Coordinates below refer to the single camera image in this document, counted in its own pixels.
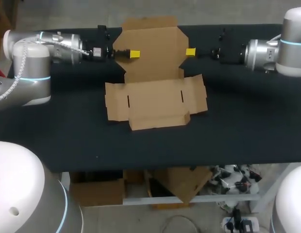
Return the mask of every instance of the black connector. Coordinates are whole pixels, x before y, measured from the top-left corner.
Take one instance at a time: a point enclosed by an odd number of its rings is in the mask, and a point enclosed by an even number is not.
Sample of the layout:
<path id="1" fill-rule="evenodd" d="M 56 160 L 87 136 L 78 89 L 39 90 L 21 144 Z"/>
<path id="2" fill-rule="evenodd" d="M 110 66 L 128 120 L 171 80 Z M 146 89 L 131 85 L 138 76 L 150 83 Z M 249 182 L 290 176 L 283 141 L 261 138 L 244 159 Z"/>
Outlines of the black connector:
<path id="1" fill-rule="evenodd" d="M 241 213 L 240 210 L 233 210 L 234 227 L 241 232 Z"/>
<path id="2" fill-rule="evenodd" d="M 234 233 L 234 224 L 232 222 L 226 223 L 226 227 L 231 233 Z"/>
<path id="3" fill-rule="evenodd" d="M 243 220 L 241 222 L 242 233 L 254 233 L 251 220 Z"/>

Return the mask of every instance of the cardboard box under table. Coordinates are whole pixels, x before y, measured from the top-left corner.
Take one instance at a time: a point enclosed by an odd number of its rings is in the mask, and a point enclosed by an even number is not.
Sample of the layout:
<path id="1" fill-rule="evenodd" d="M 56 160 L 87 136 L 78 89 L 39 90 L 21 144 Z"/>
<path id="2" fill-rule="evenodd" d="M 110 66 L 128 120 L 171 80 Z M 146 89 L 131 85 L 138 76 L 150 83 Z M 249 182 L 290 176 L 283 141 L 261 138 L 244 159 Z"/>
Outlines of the cardboard box under table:
<path id="1" fill-rule="evenodd" d="M 132 130 L 186 125 L 207 110 L 202 76 L 184 78 L 187 36 L 174 17 L 129 18 L 115 50 L 139 50 L 138 59 L 118 59 L 125 83 L 106 83 L 109 120 L 129 121 Z"/>

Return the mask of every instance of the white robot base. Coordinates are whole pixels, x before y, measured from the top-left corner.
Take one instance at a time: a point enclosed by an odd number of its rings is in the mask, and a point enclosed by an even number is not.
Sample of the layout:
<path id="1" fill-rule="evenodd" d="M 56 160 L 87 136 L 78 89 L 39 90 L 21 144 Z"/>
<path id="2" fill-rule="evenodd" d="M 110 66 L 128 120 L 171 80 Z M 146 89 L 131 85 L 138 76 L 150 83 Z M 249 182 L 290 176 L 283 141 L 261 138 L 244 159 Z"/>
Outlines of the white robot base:
<path id="1" fill-rule="evenodd" d="M 81 208 L 28 149 L 0 142 L 0 233 L 83 233 Z"/>

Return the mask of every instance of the unfolded cardboard box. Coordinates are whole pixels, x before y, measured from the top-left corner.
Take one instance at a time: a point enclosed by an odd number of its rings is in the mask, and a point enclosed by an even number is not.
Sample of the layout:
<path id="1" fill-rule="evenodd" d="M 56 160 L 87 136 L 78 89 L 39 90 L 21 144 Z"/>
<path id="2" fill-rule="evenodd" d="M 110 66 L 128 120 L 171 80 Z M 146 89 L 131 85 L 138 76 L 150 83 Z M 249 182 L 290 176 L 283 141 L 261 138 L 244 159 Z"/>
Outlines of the unfolded cardboard box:
<path id="1" fill-rule="evenodd" d="M 109 120 L 129 121 L 132 130 L 186 125 L 207 110 L 202 76 L 184 78 L 187 36 L 174 17 L 129 18 L 115 50 L 139 50 L 140 58 L 118 59 L 125 83 L 106 83 Z"/>
<path id="2" fill-rule="evenodd" d="M 212 172 L 204 166 L 172 167 L 149 170 L 149 174 L 163 187 L 177 196 L 184 204 L 196 196 L 212 177 Z"/>

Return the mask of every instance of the cable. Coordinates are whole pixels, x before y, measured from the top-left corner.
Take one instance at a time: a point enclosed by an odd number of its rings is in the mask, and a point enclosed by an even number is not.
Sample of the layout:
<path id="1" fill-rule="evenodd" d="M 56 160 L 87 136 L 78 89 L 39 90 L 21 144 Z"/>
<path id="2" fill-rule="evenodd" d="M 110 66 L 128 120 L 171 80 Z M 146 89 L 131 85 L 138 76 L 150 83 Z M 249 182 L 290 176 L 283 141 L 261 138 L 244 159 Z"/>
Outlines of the cable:
<path id="1" fill-rule="evenodd" d="M 54 44 L 54 45 L 59 45 L 59 46 L 61 46 L 61 47 L 70 49 L 70 50 L 72 50 L 72 51 L 82 53 L 82 54 L 84 54 L 84 55 L 86 55 L 86 56 L 89 56 L 89 55 L 90 55 L 89 52 L 87 52 L 87 51 L 85 51 L 85 50 L 78 49 L 78 48 L 74 48 L 74 47 L 72 47 L 72 46 L 70 46 L 70 45 L 66 45 L 66 44 L 63 44 L 63 43 L 58 42 L 58 41 L 53 41 L 53 40 L 52 40 L 52 41 L 47 41 L 47 40 L 42 40 L 42 39 L 37 39 L 37 38 L 36 38 L 36 41 L 38 41 L 38 42 L 44 42 L 44 43 L 49 43 L 49 44 Z"/>
<path id="2" fill-rule="evenodd" d="M 10 86 L 10 88 L 7 91 L 5 91 L 3 94 L 0 95 L 0 101 L 6 99 L 7 96 L 9 96 L 12 93 L 12 91 L 16 88 L 17 84 L 20 81 L 21 75 L 22 75 L 23 70 L 25 68 L 26 58 L 27 58 L 27 55 L 28 55 L 28 48 L 26 46 L 27 42 L 29 43 L 29 42 L 36 42 L 36 41 L 59 45 L 59 46 L 62 46 L 64 48 L 70 49 L 72 51 L 76 51 L 78 53 L 82 53 L 86 56 L 89 56 L 89 53 L 85 50 L 77 49 L 77 48 L 74 48 L 72 46 L 63 44 L 63 43 L 58 42 L 58 41 L 44 41 L 44 40 L 41 40 L 37 37 L 25 38 L 23 40 L 18 41 L 18 42 L 23 42 L 24 43 L 23 44 L 23 50 L 22 50 L 22 59 L 21 59 L 20 69 L 19 69 L 18 75 L 15 77 L 15 80 L 14 80 L 13 84 Z"/>
<path id="3" fill-rule="evenodd" d="M 273 41 L 273 40 L 279 40 L 279 39 L 280 39 L 280 37 L 281 37 L 281 34 L 279 34 L 279 35 L 275 36 L 274 38 L 272 38 L 272 39 L 271 39 L 271 40 L 269 40 L 269 41 Z"/>
<path id="4" fill-rule="evenodd" d="M 174 215 L 174 216 L 172 216 L 172 217 L 167 218 L 167 219 L 165 220 L 165 222 L 164 222 L 164 225 L 163 225 L 163 227 L 162 227 L 160 233 L 164 233 L 165 230 L 166 230 L 166 228 L 167 228 L 167 226 L 169 225 L 169 223 L 170 223 L 174 218 L 176 218 L 176 217 L 181 217 L 181 218 L 183 218 L 183 219 L 186 219 L 188 222 L 190 222 L 190 223 L 194 226 L 196 233 L 200 233 L 200 230 L 199 230 L 198 226 L 193 222 L 193 220 L 191 220 L 190 218 L 185 217 L 185 216 L 183 216 L 183 215 Z"/>
<path id="5" fill-rule="evenodd" d="M 20 65 L 19 73 L 16 76 L 16 78 L 15 78 L 13 84 L 10 86 L 10 88 L 7 91 L 5 91 L 3 94 L 0 95 L 0 101 L 6 99 L 7 96 L 10 95 L 10 93 L 15 89 L 15 87 L 18 84 L 18 82 L 20 81 L 22 72 L 23 72 L 24 67 L 25 67 L 26 57 L 28 55 L 28 48 L 26 46 L 26 39 L 22 40 L 22 41 L 23 41 L 24 44 L 23 44 L 22 60 L 21 60 L 21 65 Z"/>

